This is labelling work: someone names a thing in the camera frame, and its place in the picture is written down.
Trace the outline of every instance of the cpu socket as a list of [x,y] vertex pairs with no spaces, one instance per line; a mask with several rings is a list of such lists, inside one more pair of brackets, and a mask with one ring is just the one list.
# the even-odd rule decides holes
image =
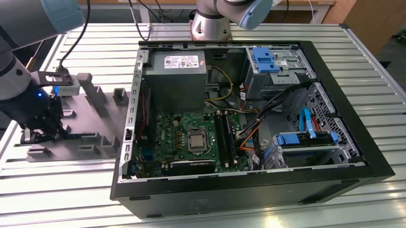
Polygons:
[[188,133],[188,152],[199,156],[207,152],[205,130],[193,128],[187,130]]

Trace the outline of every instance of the ventilation grille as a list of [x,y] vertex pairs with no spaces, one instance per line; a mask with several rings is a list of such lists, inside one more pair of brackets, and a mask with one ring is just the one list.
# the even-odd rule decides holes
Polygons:
[[290,130],[299,131],[299,113],[303,107],[311,110],[316,122],[324,131],[335,132],[340,137],[340,145],[351,156],[359,156],[352,140],[346,132],[339,118],[328,118],[326,115],[334,113],[334,108],[326,103],[326,93],[320,85],[312,85],[308,89],[295,91],[283,103],[284,110],[288,110],[286,119]]

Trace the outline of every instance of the sticker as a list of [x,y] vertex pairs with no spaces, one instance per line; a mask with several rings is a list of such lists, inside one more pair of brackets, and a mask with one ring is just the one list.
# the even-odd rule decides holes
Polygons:
[[255,154],[252,154],[252,161],[259,165],[259,157]]
[[287,66],[287,62],[286,62],[286,61],[276,60],[276,65],[278,65],[278,66],[280,66],[280,65],[286,65],[286,66]]
[[167,56],[164,58],[164,68],[199,68],[197,56]]
[[240,92],[240,98],[243,101],[246,100],[246,93]]

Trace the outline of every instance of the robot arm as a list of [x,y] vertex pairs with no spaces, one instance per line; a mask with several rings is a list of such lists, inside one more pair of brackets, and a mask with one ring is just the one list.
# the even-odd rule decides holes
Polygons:
[[[84,18],[76,0],[0,1],[0,111],[31,132],[25,143],[67,138],[61,126],[60,98],[48,95],[44,86],[69,85],[68,72],[29,73],[12,51],[80,27]],[[57,76],[61,82],[48,82]]]
[[263,22],[272,0],[197,0],[197,12],[191,26],[196,40],[227,40],[229,20],[252,30]]

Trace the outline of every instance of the blue cable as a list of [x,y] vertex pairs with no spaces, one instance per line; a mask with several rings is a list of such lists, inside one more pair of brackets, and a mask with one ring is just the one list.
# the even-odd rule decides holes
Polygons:
[[299,130],[302,131],[308,131],[310,133],[310,138],[315,138],[316,134],[315,134],[315,130],[312,129],[312,124],[311,124],[311,113],[310,113],[310,109],[308,108],[303,108],[300,110],[300,115],[299,115]]

